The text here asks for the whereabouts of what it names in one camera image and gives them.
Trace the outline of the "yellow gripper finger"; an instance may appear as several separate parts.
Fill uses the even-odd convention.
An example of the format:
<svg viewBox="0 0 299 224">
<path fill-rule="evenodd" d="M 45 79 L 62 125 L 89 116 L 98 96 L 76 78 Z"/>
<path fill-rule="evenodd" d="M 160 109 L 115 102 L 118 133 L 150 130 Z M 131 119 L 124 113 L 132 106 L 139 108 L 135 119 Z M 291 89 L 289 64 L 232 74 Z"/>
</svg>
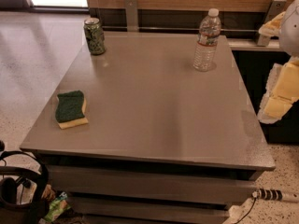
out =
<svg viewBox="0 0 299 224">
<path fill-rule="evenodd" d="M 281 28 L 281 23 L 284 18 L 284 15 L 285 15 L 285 11 L 276 15 L 276 17 L 273 18 L 271 21 L 268 21 L 267 23 L 263 24 L 259 29 L 259 34 L 269 36 L 269 37 L 279 36 L 279 31 Z"/>
<path fill-rule="evenodd" d="M 275 63 L 265 88 L 257 117 L 261 123 L 273 124 L 299 100 L 299 58 L 291 57 L 283 65 Z"/>
</svg>

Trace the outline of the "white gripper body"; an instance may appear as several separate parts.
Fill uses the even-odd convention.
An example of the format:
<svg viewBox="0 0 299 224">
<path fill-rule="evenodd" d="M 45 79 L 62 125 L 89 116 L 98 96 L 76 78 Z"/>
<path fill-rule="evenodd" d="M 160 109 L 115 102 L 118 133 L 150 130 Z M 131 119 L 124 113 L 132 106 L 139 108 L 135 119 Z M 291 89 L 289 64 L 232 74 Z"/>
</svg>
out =
<svg viewBox="0 0 299 224">
<path fill-rule="evenodd" d="M 287 8 L 281 22 L 279 45 L 290 56 L 299 56 L 299 0 Z"/>
</svg>

